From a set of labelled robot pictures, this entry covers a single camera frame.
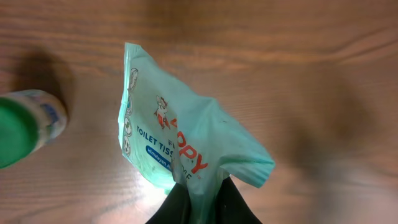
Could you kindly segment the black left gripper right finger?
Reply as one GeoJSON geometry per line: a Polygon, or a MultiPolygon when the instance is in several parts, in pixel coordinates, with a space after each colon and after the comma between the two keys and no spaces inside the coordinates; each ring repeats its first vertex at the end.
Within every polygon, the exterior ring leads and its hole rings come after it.
{"type": "Polygon", "coordinates": [[[216,224],[261,224],[230,177],[220,187],[215,203],[216,224]]]}

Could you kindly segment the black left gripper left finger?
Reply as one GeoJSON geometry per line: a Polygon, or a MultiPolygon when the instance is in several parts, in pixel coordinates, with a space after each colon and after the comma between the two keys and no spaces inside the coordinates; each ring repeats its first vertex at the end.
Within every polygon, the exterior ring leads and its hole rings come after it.
{"type": "Polygon", "coordinates": [[[146,224],[188,224],[189,218],[188,190],[181,184],[175,184],[158,211],[146,224]]]}

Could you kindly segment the mint green tissue pack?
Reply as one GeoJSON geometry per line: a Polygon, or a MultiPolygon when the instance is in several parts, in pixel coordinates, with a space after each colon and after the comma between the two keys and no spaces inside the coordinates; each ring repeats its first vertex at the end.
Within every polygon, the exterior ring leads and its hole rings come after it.
{"type": "Polygon", "coordinates": [[[213,223],[222,181],[235,176],[262,187],[274,160],[214,98],[197,95],[159,68],[140,45],[124,49],[123,156],[157,188],[186,187],[191,223],[213,223]]]}

